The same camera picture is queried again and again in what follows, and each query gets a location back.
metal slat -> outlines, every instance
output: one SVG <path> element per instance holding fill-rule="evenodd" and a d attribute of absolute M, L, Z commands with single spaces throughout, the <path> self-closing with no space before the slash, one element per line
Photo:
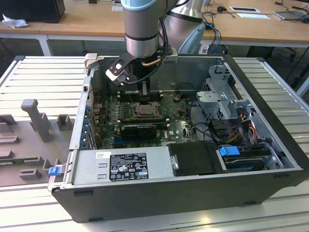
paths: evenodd
<path fill-rule="evenodd" d="M 295 117 L 279 117 L 283 125 L 302 125 L 309 124 L 308 116 L 295 116 Z"/>
<path fill-rule="evenodd" d="M 276 102 L 267 102 L 271 109 L 287 109 L 287 108 L 301 108 L 301 106 L 295 101 L 276 101 Z"/>
<path fill-rule="evenodd" d="M 237 64 L 260 64 L 258 60 L 250 60 L 250 59 L 235 59 Z"/>
<path fill-rule="evenodd" d="M 38 57 L 38 56 L 26 56 L 25 59 L 85 59 L 85 57 Z"/>
<path fill-rule="evenodd" d="M 285 126 L 285 128 L 288 130 L 290 134 L 308 134 L 309 133 L 309 125 L 288 125 Z"/>
<path fill-rule="evenodd" d="M 266 69 L 242 69 L 244 73 L 269 73 Z"/>
<path fill-rule="evenodd" d="M 262 83 L 278 83 L 274 78 L 249 78 L 253 84 L 262 84 Z"/>
<path fill-rule="evenodd" d="M 84 80 L 85 74 L 17 74 L 10 80 Z"/>
<path fill-rule="evenodd" d="M 306 155 L 309 154 L 309 144 L 298 144 Z"/>
<path fill-rule="evenodd" d="M 238 63 L 238 66 L 242 69 L 264 69 L 264 67 L 261 64 L 240 64 Z"/>
<path fill-rule="evenodd" d="M 280 101 L 294 101 L 292 96 L 285 94 L 285 95 L 261 95 L 262 98 L 267 102 L 280 102 Z"/>
<path fill-rule="evenodd" d="M 299 144 L 301 144 L 301 143 L 303 143 L 303 144 L 309 143 L 309 134 L 293 134 L 292 137 Z"/>
<path fill-rule="evenodd" d="M 302 108 L 296 109 L 273 109 L 273 112 L 277 117 L 285 116 L 307 116 L 308 113 Z"/>
<path fill-rule="evenodd" d="M 84 64 L 25 64 L 22 63 L 19 69 L 83 69 Z"/>
<path fill-rule="evenodd" d="M 188 226 L 214 226 L 217 231 L 217 224 L 225 224 L 225 228 L 229 226 L 238 226 L 244 223 L 249 225 L 253 221 L 259 221 L 262 228 L 269 228 L 268 221 L 277 217 L 283 217 L 283 221 L 290 221 L 295 223 L 295 217 L 299 216 L 299 213 L 307 213 L 309 211 L 309 198 L 308 195 L 299 197 L 282 197 L 280 200 L 267 200 L 261 205 L 252 205 L 247 207 L 231 207 L 225 209 L 213 209 L 208 211 L 190 212 L 188 214 L 170 214 L 160 215 L 156 217 L 144 217 L 131 218 L 124 220 L 112 220 L 105 222 L 97 222 L 90 225 L 78 224 L 74 222 L 66 222 L 64 225 L 71 225 L 69 228 L 75 228 L 74 231 L 86 231 L 91 229 L 94 231 L 111 232 L 111 231 L 123 231 L 126 232 L 141 232 L 141 231 L 161 231 L 166 229 L 173 229 L 177 231 L 178 228 Z M 41 212 L 36 217 L 33 216 L 34 212 Z M 0 226 L 10 227 L 17 225 L 28 224 L 29 226 L 42 225 L 43 223 L 55 223 L 63 220 L 71 220 L 69 214 L 59 204 L 45 204 L 45 205 L 30 205 L 20 206 L 18 210 L 11 208 L 2 210 L 2 220 Z M 246 230 L 239 230 L 239 227 L 235 231 L 247 231 L 252 229 L 250 226 Z"/>
<path fill-rule="evenodd" d="M 18 80 L 18 81 L 7 81 L 6 87 L 12 86 L 81 86 L 84 80 Z"/>
<path fill-rule="evenodd" d="M 274 78 L 270 73 L 248 73 L 248 78 Z"/>
<path fill-rule="evenodd" d="M 84 64 L 84 59 L 24 59 L 22 64 Z"/>
<path fill-rule="evenodd" d="M 22 101 L 0 101 L 0 109 L 20 108 Z M 78 106 L 79 99 L 76 100 L 39 100 L 38 108 L 44 107 L 73 107 Z"/>
<path fill-rule="evenodd" d="M 76 119 L 76 113 L 75 114 L 72 114 L 72 115 L 69 115 L 70 116 L 70 119 Z M 57 120 L 58 119 L 58 116 L 48 116 L 48 120 Z M 19 122 L 19 121 L 31 121 L 30 117 L 27 117 L 27 116 L 24 116 L 24 117 L 14 117 L 14 120 L 16 122 Z"/>
<path fill-rule="evenodd" d="M 56 93 L 81 92 L 82 86 L 42 86 L 38 87 L 9 87 L 2 88 L 2 93 Z"/>
<path fill-rule="evenodd" d="M 82 74 L 84 69 L 17 69 L 15 74 Z"/>
<path fill-rule="evenodd" d="M 282 85 L 279 83 L 273 83 L 273 84 L 256 84 L 253 83 L 253 86 L 260 92 L 260 90 L 263 90 L 263 93 L 286 93 L 286 91 L 283 89 Z M 235 84 L 236 89 L 241 89 L 239 84 Z"/>
<path fill-rule="evenodd" d="M 252 83 L 256 89 L 283 89 L 282 85 L 279 83 L 275 84 L 255 84 Z"/>
<path fill-rule="evenodd" d="M 57 100 L 57 99 L 79 99 L 80 92 L 65 92 L 65 93 L 6 93 L 0 94 L 0 101 L 8 100 L 24 100 L 24 99 L 36 99 L 36 100 Z"/>
<path fill-rule="evenodd" d="M 46 113 L 47 116 L 76 115 L 77 107 L 40 108 L 40 113 Z M 22 109 L 0 109 L 0 115 L 7 114 L 13 117 L 28 117 L 27 112 Z"/>

table leg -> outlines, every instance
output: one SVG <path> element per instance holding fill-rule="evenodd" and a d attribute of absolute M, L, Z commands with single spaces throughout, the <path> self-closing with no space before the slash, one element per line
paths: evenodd
<path fill-rule="evenodd" d="M 296 92 L 299 97 L 303 97 L 303 95 L 308 91 L 309 89 L 309 76 L 305 80 L 305 82 L 301 85 L 301 87 Z"/>
<path fill-rule="evenodd" d="M 53 51 L 52 51 L 51 46 L 49 44 L 49 41 L 46 38 L 39 38 L 38 40 L 40 42 L 44 56 L 46 56 L 46 57 L 53 56 L 54 54 L 53 54 Z"/>
<path fill-rule="evenodd" d="M 86 41 L 85 40 L 81 40 L 81 42 L 82 42 L 83 52 L 87 52 L 88 49 L 87 49 Z"/>

warning label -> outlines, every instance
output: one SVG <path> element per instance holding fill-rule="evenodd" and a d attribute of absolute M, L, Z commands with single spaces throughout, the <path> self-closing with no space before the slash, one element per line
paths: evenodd
<path fill-rule="evenodd" d="M 146 153 L 111 155 L 110 180 L 148 179 Z"/>

wooden desk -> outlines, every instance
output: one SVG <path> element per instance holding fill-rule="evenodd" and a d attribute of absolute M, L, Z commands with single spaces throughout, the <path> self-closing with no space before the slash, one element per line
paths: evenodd
<path fill-rule="evenodd" d="M 48 40 L 124 41 L 123 12 L 112 11 L 112 3 L 98 1 L 97 4 L 88 4 L 87 0 L 64 2 L 66 11 L 58 24 L 30 22 L 29 27 L 15 30 L 0 25 L 0 37 L 37 39 L 46 56 L 52 55 Z M 285 11 L 284 7 L 275 5 L 274 2 L 275 0 L 216 0 L 216 3 L 224 4 L 229 12 L 233 12 L 230 6 L 253 7 L 265 14 Z M 291 0 L 285 0 L 284 4 L 290 9 L 292 6 L 306 5 Z M 205 9 L 216 12 L 217 5 L 213 4 Z M 277 47 L 309 45 L 309 25 L 304 23 L 281 21 L 275 15 L 267 15 L 270 19 L 248 19 L 233 15 L 235 18 L 230 14 L 217 13 L 214 18 L 216 28 L 222 35 L 221 44 Z M 206 16 L 206 19 L 211 22 L 209 16 Z M 206 31 L 202 48 L 207 47 L 213 38 L 213 32 Z"/>
<path fill-rule="evenodd" d="M 309 45 L 309 25 L 301 22 L 281 21 L 279 17 L 272 13 L 286 11 L 286 9 L 282 6 L 275 5 L 274 2 L 274 0 L 216 0 L 217 4 L 223 4 L 231 13 L 235 13 L 235 11 L 230 9 L 230 6 L 252 7 L 257 8 L 261 14 L 267 14 L 267 17 L 270 18 L 241 18 L 238 14 L 233 14 L 235 16 L 233 18 L 231 14 L 217 13 L 213 20 L 216 28 L 221 32 L 221 43 L 263 46 L 267 46 L 267 44 L 269 46 L 293 44 L 295 47 L 307 47 Z M 284 5 L 289 7 L 291 11 L 295 10 L 292 6 L 306 6 L 303 2 L 291 0 L 285 0 Z M 202 8 L 202 11 L 216 12 L 217 7 L 216 4 L 212 4 L 209 7 Z M 211 22 L 210 16 L 206 16 L 205 18 L 208 22 Z M 212 40 L 213 32 L 206 31 L 203 39 Z"/>
<path fill-rule="evenodd" d="M 112 3 L 98 1 L 89 4 L 88 0 L 64 0 L 66 11 L 57 24 L 45 23 L 42 34 L 58 35 L 125 35 L 123 12 L 112 11 Z"/>
<path fill-rule="evenodd" d="M 30 22 L 29 26 L 22 28 L 8 28 L 3 23 L 0 23 L 0 33 L 29 33 L 29 34 L 39 34 L 41 27 L 44 23 Z"/>

blue latch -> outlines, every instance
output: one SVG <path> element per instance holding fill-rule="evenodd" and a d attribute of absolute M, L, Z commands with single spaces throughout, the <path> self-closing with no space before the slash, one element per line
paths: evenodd
<path fill-rule="evenodd" d="M 61 167 L 51 167 L 51 168 L 49 168 L 48 175 L 49 176 L 61 175 Z"/>
<path fill-rule="evenodd" d="M 221 156 L 239 156 L 240 153 L 236 146 L 223 146 L 219 149 Z"/>

